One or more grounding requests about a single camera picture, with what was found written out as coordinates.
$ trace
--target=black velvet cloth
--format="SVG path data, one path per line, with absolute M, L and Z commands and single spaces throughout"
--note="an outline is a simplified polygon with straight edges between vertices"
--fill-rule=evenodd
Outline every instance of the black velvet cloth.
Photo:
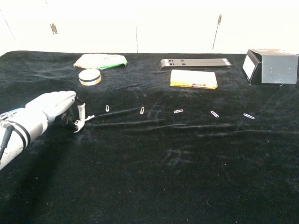
M 83 86 L 81 55 L 0 57 L 0 113 L 74 90 L 96 116 L 79 133 L 50 125 L 0 171 L 0 223 L 298 223 L 297 85 L 250 86 L 245 55 L 122 54 Z M 212 70 L 216 90 L 170 87 L 164 58 L 233 66 Z

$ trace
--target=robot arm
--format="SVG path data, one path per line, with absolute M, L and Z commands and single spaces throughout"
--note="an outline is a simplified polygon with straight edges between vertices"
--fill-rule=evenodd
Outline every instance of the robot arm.
M 75 122 L 66 115 L 66 111 L 76 104 L 79 119 Z M 74 91 L 45 93 L 25 105 L 25 108 L 0 115 L 0 170 L 26 148 L 30 142 L 43 134 L 48 124 L 61 115 L 65 126 L 73 132 L 79 132 L 85 122 L 85 103 Z

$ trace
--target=paper clip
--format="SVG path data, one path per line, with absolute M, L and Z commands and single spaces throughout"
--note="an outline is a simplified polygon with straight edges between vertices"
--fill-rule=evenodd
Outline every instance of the paper clip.
M 175 111 L 173 111 L 174 113 L 181 113 L 181 112 L 183 112 L 184 110 L 183 109 L 180 109 L 180 110 L 175 110 Z
M 251 118 L 251 119 L 255 119 L 255 117 L 252 117 L 252 116 L 249 115 L 249 114 L 244 113 L 243 115 L 244 115 L 245 117 L 248 117 L 248 118 Z
M 141 108 L 140 114 L 143 114 L 143 112 L 144 112 L 144 107 Z
M 214 111 L 211 111 L 211 114 L 213 114 L 213 115 L 214 115 L 214 117 L 216 117 L 216 118 L 218 118 L 218 117 L 219 117 L 219 115 L 218 115 L 218 114 L 216 114 Z

